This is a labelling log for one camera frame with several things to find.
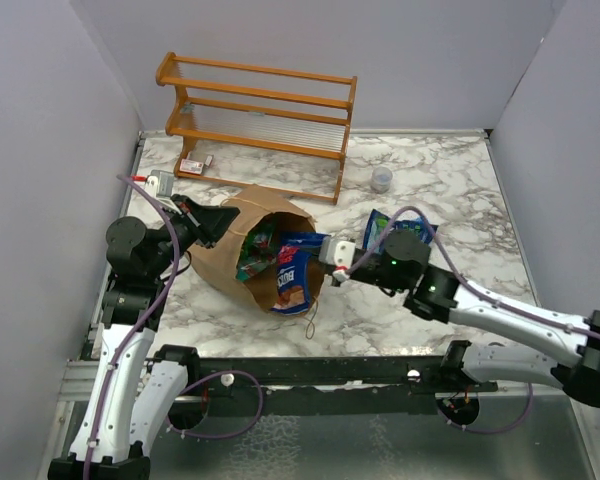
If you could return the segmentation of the brown paper bag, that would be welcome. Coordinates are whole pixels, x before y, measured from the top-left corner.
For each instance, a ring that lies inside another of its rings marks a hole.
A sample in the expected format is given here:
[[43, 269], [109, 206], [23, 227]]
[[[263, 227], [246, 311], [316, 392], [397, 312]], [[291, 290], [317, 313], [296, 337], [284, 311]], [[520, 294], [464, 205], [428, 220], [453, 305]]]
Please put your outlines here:
[[261, 186], [225, 200], [238, 216], [211, 249], [189, 248], [192, 266], [208, 284], [234, 300], [278, 317], [315, 313], [324, 269], [288, 244], [316, 235], [305, 210]]

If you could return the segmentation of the blue sweet chilli chips bag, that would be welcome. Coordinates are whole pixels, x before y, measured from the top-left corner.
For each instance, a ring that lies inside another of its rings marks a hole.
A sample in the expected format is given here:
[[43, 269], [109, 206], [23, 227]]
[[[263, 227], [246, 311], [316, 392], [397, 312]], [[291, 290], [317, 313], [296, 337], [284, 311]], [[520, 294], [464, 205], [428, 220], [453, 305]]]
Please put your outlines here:
[[283, 232], [276, 256], [277, 299], [270, 311], [281, 315], [305, 313], [311, 306], [309, 267], [322, 246], [326, 234]]

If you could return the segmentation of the blue salt vinegar chips bag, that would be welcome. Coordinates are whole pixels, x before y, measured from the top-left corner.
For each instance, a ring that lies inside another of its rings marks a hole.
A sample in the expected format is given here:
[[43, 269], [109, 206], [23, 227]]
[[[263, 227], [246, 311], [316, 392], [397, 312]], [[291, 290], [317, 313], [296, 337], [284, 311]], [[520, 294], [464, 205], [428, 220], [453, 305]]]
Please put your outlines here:
[[[375, 244], [387, 227], [390, 217], [377, 209], [373, 209], [368, 217], [364, 231], [362, 248], [368, 249]], [[430, 244], [435, 234], [431, 234], [425, 227], [422, 217], [413, 220], [397, 220], [391, 227], [392, 230], [409, 230], [414, 233], [421, 242]]]

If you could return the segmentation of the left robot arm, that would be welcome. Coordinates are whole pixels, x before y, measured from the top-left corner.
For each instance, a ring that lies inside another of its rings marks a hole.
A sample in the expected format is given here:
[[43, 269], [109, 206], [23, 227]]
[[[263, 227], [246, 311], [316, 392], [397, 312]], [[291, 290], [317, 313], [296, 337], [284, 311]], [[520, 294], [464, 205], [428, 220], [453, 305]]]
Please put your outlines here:
[[102, 350], [82, 424], [66, 456], [51, 461], [50, 479], [146, 479], [150, 452], [178, 394], [194, 392], [201, 371], [196, 353], [178, 347], [158, 361], [158, 377], [141, 374], [175, 281], [181, 257], [193, 245], [213, 248], [240, 211], [202, 206], [174, 194], [157, 207], [162, 227], [132, 216], [106, 232], [111, 267], [102, 299]]

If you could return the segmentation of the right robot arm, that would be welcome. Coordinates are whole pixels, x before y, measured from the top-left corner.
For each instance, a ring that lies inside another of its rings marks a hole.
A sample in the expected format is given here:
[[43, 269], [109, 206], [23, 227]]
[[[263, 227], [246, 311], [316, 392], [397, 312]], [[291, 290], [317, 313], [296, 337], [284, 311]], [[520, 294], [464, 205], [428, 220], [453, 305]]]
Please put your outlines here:
[[431, 249], [405, 230], [393, 231], [381, 253], [356, 246], [336, 250], [343, 278], [403, 292], [404, 306], [424, 320], [484, 330], [509, 346], [457, 342], [439, 367], [441, 383], [461, 391], [498, 380], [556, 388], [600, 408], [600, 311], [589, 316], [546, 310], [496, 294], [452, 269], [429, 262]]

